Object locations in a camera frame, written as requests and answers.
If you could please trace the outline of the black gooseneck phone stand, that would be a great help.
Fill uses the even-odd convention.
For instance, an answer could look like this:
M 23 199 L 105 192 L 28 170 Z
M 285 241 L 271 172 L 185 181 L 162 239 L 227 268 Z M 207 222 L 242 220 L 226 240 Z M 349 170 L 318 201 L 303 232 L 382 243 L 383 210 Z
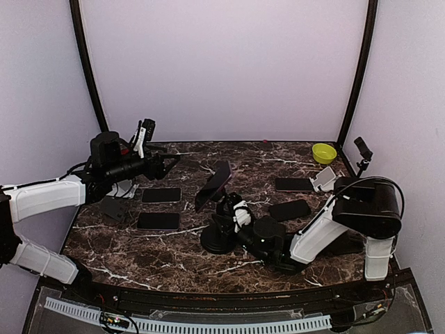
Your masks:
M 210 225 L 203 229 L 200 236 L 200 243 L 207 252 L 216 255 L 224 255 L 234 250 L 237 244 L 237 238 L 235 235 L 235 238 L 233 239 L 223 239 L 219 235 L 216 224 L 212 219 Z

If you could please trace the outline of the purple phone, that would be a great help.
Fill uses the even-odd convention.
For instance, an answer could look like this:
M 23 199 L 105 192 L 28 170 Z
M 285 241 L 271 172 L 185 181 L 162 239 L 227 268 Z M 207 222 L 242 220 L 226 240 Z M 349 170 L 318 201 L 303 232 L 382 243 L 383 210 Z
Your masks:
M 144 189 L 142 194 L 142 202 L 144 203 L 167 203 L 179 202 L 180 200 L 180 188 Z
M 207 180 L 207 183 L 195 196 L 195 211 L 200 212 L 213 198 L 218 197 L 225 185 L 232 178 L 232 168 L 228 161 L 220 161 L 217 171 Z

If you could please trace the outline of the white folding phone stand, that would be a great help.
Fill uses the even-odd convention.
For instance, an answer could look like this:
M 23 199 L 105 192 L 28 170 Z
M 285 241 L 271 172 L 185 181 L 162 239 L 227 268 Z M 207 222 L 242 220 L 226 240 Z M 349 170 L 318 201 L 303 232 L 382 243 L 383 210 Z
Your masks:
M 120 185 L 114 185 L 112 191 L 107 194 L 112 198 L 129 198 L 132 199 L 135 196 L 135 192 L 138 189 L 137 184 L 132 184 L 127 188 L 123 188 Z

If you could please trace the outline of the black phone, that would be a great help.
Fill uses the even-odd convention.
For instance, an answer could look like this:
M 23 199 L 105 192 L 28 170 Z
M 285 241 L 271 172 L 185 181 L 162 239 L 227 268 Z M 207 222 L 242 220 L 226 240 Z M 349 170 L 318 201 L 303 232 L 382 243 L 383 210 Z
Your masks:
M 143 212 L 139 214 L 136 227 L 139 230 L 178 230 L 180 214 L 165 212 Z

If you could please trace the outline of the dark grey stand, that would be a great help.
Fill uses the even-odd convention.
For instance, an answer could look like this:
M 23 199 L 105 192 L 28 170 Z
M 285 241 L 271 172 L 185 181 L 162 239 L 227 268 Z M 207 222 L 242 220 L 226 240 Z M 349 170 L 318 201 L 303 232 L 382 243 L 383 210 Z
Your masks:
M 121 223 L 125 220 L 127 206 L 122 204 L 118 199 L 106 196 L 100 204 L 102 213 Z

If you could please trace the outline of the grey small phone stand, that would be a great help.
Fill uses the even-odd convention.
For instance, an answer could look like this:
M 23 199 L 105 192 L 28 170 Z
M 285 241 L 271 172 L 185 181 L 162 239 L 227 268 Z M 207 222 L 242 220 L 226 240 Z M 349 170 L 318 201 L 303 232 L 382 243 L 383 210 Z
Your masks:
M 334 183 L 340 177 L 344 176 L 345 175 L 342 171 L 336 173 L 330 166 L 328 166 L 317 173 L 315 177 L 310 177 L 309 181 L 315 192 L 330 192 L 334 190 Z

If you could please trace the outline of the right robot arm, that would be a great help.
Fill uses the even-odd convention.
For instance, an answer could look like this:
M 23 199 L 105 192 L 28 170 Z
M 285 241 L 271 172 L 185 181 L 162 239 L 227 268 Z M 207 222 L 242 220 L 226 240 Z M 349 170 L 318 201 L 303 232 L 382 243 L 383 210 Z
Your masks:
M 208 252 L 222 255 L 243 247 L 262 264 L 286 274 L 303 271 L 317 255 L 349 230 L 366 238 L 364 279 L 355 296 L 369 302 L 380 293 L 405 210 L 402 189 L 386 177 L 341 177 L 317 215 L 289 234 L 272 216 L 255 218 L 237 193 L 226 195 L 201 234 Z

